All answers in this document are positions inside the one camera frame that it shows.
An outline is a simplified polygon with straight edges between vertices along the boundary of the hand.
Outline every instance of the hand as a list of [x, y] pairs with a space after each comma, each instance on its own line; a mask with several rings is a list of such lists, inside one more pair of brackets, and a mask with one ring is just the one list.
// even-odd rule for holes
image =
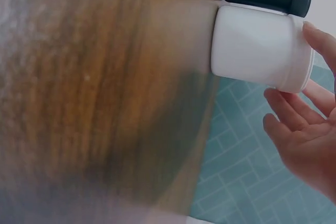
[[[309, 23], [304, 24], [303, 34], [336, 73], [336, 39]], [[267, 89], [265, 97], [279, 121], [266, 115], [264, 129], [288, 169], [336, 204], [335, 95], [311, 80], [303, 93], [326, 119], [298, 95]]]

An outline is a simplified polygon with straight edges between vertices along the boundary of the wood grain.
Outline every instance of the wood grain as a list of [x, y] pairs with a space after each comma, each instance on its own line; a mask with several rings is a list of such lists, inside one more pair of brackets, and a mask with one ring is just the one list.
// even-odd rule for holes
[[0, 0], [0, 223], [183, 223], [216, 12], [216, 0]]

